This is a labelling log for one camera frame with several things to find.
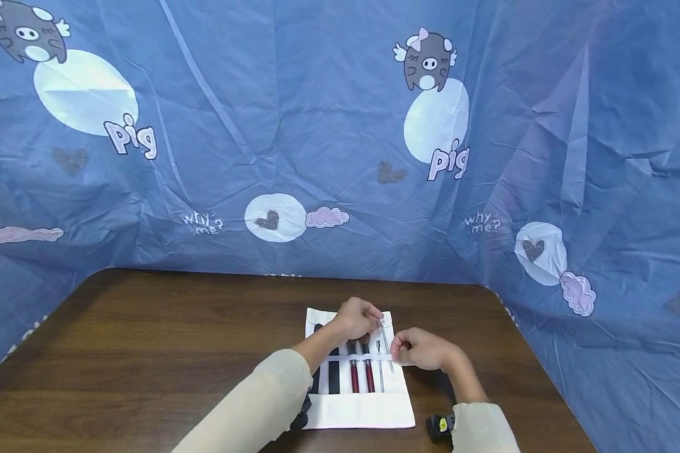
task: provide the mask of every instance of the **brown heart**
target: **brown heart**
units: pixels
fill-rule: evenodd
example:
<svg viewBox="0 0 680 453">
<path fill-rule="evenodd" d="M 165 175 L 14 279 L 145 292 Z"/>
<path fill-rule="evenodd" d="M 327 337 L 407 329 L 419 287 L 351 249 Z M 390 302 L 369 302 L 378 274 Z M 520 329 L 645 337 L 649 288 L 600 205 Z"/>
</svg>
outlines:
<svg viewBox="0 0 680 453">
<path fill-rule="evenodd" d="M 526 252 L 526 257 L 529 261 L 534 262 L 536 258 L 541 257 L 544 253 L 544 240 L 537 240 L 536 243 L 531 242 L 531 240 L 525 240 L 523 242 L 523 251 Z"/>
<path fill-rule="evenodd" d="M 269 210 L 267 211 L 267 218 L 259 218 L 254 221 L 259 228 L 264 228 L 265 230 L 277 230 L 277 225 L 280 222 L 280 215 L 277 211 Z"/>
<path fill-rule="evenodd" d="M 381 184 L 403 181 L 407 175 L 408 172 L 405 170 L 394 171 L 390 162 L 381 161 L 378 166 L 378 182 Z"/>
<path fill-rule="evenodd" d="M 76 176 L 88 163 L 88 152 L 80 148 L 69 152 L 63 148 L 53 149 L 53 159 L 70 176 Z"/>
</svg>

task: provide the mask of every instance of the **wooden table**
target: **wooden table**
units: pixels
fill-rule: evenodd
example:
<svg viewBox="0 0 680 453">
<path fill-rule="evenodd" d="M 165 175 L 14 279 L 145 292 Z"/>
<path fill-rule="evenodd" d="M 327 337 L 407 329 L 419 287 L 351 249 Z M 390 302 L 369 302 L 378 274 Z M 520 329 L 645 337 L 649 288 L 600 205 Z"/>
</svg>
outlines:
<svg viewBox="0 0 680 453">
<path fill-rule="evenodd" d="M 302 339 L 308 306 L 334 311 L 351 295 L 392 311 L 396 329 L 463 347 L 523 452 L 596 451 L 483 288 L 114 270 L 0 367 L 0 453 L 169 453 L 258 362 Z M 446 395 L 430 373 L 405 373 L 415 429 L 289 433 L 263 452 L 449 452 L 423 426 L 450 410 Z"/>
</svg>

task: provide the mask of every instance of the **left hand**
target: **left hand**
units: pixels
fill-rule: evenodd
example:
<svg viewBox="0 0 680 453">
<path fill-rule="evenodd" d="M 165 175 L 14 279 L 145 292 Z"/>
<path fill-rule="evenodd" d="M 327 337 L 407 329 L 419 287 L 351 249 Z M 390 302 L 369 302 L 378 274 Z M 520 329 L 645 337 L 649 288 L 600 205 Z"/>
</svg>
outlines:
<svg viewBox="0 0 680 453">
<path fill-rule="evenodd" d="M 382 311 L 360 297 L 350 297 L 340 307 L 332 323 L 339 326 L 346 340 L 355 340 L 366 333 L 373 333 L 381 326 Z"/>
</svg>

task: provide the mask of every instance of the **cartoon pig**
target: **cartoon pig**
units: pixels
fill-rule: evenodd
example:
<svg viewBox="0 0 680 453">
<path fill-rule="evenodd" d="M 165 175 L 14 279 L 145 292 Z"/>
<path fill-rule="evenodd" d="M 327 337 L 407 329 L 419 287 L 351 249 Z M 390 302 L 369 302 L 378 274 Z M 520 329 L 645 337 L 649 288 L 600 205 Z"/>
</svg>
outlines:
<svg viewBox="0 0 680 453">
<path fill-rule="evenodd" d="M 67 51 L 63 38 L 70 36 L 70 25 L 40 8 L 18 1 L 0 0 L 0 45 L 19 63 L 24 58 L 47 62 L 58 58 L 64 63 Z"/>
<path fill-rule="evenodd" d="M 397 62 L 405 63 L 408 90 L 412 91 L 416 86 L 421 90 L 435 87 L 442 90 L 450 67 L 456 64 L 456 51 L 450 39 L 421 27 L 421 31 L 408 38 L 405 44 L 408 48 L 396 43 L 393 53 Z"/>
</svg>

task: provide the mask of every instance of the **pink cloud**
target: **pink cloud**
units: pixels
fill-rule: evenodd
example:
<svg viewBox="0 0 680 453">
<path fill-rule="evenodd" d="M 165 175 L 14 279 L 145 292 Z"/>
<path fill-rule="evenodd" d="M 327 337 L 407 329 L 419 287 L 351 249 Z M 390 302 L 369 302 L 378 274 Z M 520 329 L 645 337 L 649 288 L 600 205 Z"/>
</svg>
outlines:
<svg viewBox="0 0 680 453">
<path fill-rule="evenodd" d="M 0 243 L 25 242 L 25 240 L 48 240 L 48 242 L 55 242 L 62 236 L 63 230 L 59 228 L 53 228 L 52 230 L 45 228 L 29 230 L 22 227 L 0 228 Z"/>
<path fill-rule="evenodd" d="M 575 314 L 584 316 L 584 318 L 592 314 L 597 293 L 592 290 L 587 277 L 575 276 L 573 273 L 565 271 L 559 278 L 559 283 L 561 283 L 564 292 L 564 300 L 567 301 L 569 308 Z"/>
<path fill-rule="evenodd" d="M 332 228 L 348 220 L 350 220 L 348 213 L 343 213 L 339 207 L 330 209 L 327 206 L 321 206 L 317 211 L 307 213 L 305 225 L 314 228 Z"/>
</svg>

